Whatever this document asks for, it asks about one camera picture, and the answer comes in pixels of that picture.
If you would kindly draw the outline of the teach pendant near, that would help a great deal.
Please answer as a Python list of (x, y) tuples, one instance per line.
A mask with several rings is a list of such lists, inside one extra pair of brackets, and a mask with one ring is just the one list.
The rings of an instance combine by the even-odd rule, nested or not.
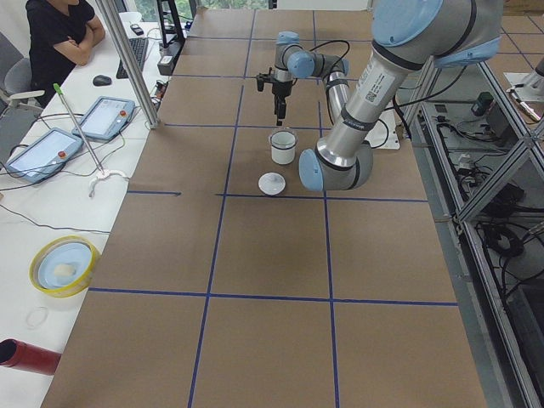
[(8, 174), (31, 184), (56, 174), (81, 148), (78, 136), (53, 127), (6, 164)]

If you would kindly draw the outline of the grey office chair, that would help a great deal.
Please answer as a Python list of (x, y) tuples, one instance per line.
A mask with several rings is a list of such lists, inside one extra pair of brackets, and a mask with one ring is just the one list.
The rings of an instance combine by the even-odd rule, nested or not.
[(43, 112), (31, 91), (31, 62), (1, 34), (1, 164)]

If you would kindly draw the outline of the teach pendant far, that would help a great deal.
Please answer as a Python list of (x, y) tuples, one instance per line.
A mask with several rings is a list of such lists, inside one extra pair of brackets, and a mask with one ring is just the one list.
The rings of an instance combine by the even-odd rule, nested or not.
[(130, 122), (134, 109), (132, 100), (101, 96), (78, 123), (89, 139), (110, 141)]

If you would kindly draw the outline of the aluminium frame post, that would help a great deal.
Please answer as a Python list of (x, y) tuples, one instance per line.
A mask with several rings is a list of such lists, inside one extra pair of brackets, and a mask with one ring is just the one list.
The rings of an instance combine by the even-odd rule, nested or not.
[(156, 108), (148, 94), (148, 88), (146, 87), (143, 74), (139, 69), (132, 47), (129, 44), (128, 36), (117, 12), (116, 5), (111, 0), (97, 0), (96, 3), (104, 17), (104, 21), (109, 29), (116, 51), (127, 72), (128, 79), (137, 97), (139, 106), (144, 112), (150, 129), (154, 129), (159, 123)]

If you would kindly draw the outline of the person in black shirt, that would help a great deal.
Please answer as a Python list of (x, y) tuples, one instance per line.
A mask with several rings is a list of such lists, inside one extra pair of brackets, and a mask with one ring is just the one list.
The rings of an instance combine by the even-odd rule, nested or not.
[(105, 38), (105, 28), (85, 0), (30, 0), (25, 4), (30, 27), (31, 89), (43, 91), (37, 98), (46, 107), (78, 65), (86, 65), (94, 47)]

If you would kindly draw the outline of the white cup lid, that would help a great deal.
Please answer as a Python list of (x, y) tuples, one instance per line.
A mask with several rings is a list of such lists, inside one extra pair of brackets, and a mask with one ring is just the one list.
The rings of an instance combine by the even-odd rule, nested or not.
[(265, 173), (258, 180), (258, 188), (267, 196), (277, 196), (286, 188), (286, 181), (279, 173)]

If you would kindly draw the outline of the clear plastic funnel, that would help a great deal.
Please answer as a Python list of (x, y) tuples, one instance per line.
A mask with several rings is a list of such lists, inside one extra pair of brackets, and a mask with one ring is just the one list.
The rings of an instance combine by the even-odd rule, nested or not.
[(269, 143), (278, 150), (289, 150), (297, 144), (297, 135), (289, 128), (278, 128), (269, 136)]

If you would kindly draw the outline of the white enamel cup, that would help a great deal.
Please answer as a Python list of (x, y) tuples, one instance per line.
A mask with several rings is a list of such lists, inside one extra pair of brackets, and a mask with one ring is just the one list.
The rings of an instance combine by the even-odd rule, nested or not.
[(279, 165), (288, 165), (292, 163), (295, 159), (296, 146), (289, 150), (278, 150), (272, 146), (271, 147), (271, 158), (272, 161)]

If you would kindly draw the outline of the black computer box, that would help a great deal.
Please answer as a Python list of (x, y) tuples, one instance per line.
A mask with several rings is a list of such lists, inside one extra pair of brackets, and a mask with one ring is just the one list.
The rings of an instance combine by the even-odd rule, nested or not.
[(183, 46), (184, 42), (180, 41), (169, 42), (166, 45), (162, 42), (159, 44), (161, 58), (157, 63), (157, 68), (161, 75), (170, 77), (173, 74)]

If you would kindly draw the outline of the teach pendant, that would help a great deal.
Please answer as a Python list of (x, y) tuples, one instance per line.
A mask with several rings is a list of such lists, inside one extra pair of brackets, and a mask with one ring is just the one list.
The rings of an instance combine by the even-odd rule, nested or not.
[(110, 141), (130, 122), (134, 109), (132, 100), (101, 96), (78, 123), (89, 139)]
[(8, 174), (31, 184), (56, 174), (81, 148), (78, 136), (53, 127), (6, 164)]

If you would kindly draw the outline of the red cylinder bottle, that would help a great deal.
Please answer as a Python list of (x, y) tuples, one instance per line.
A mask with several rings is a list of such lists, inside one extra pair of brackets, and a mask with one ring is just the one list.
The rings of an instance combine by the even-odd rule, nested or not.
[(1, 366), (53, 375), (60, 362), (61, 354), (20, 340), (1, 341)]

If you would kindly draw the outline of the grabber stick tool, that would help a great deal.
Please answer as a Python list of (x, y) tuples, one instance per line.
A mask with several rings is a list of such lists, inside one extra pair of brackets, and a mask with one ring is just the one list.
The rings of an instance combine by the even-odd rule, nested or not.
[(110, 170), (110, 169), (107, 169), (107, 168), (103, 167), (101, 161), (96, 156), (92, 145), (89, 143), (87, 135), (83, 132), (83, 130), (82, 130), (81, 126), (80, 126), (80, 123), (77, 121), (77, 119), (75, 117), (75, 114), (73, 113), (71, 107), (69, 106), (69, 104), (68, 104), (68, 102), (67, 102), (67, 100), (66, 100), (66, 98), (65, 98), (65, 96), (64, 96), (64, 94), (63, 94), (63, 92), (61, 90), (60, 85), (55, 82), (53, 84), (53, 88), (54, 88), (55, 92), (59, 95), (59, 98), (60, 98), (62, 104), (64, 105), (65, 109), (67, 110), (71, 120), (73, 121), (74, 126), (76, 127), (76, 130), (78, 131), (83, 143), (86, 145), (86, 147), (88, 149), (88, 152), (89, 152), (91, 158), (93, 159), (93, 161), (95, 163), (95, 166), (97, 168), (96, 176), (89, 182), (88, 196), (90, 198), (93, 198), (96, 184), (98, 182), (100, 182), (100, 181), (107, 180), (110, 176), (120, 176), (123, 179), (125, 179), (126, 181), (128, 181), (129, 177), (123, 171)]

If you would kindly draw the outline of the black computer mouse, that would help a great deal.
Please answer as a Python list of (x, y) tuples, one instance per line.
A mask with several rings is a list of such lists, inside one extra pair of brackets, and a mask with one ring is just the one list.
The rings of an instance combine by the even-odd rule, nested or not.
[(110, 86), (111, 84), (112, 84), (112, 80), (109, 76), (97, 75), (93, 78), (93, 85), (95, 87)]

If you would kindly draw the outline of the yellow tape roll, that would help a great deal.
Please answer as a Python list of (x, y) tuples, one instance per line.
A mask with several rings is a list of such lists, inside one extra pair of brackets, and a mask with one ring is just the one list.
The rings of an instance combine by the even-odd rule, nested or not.
[(100, 252), (85, 238), (68, 235), (48, 243), (33, 258), (31, 284), (52, 298), (68, 298), (89, 286)]

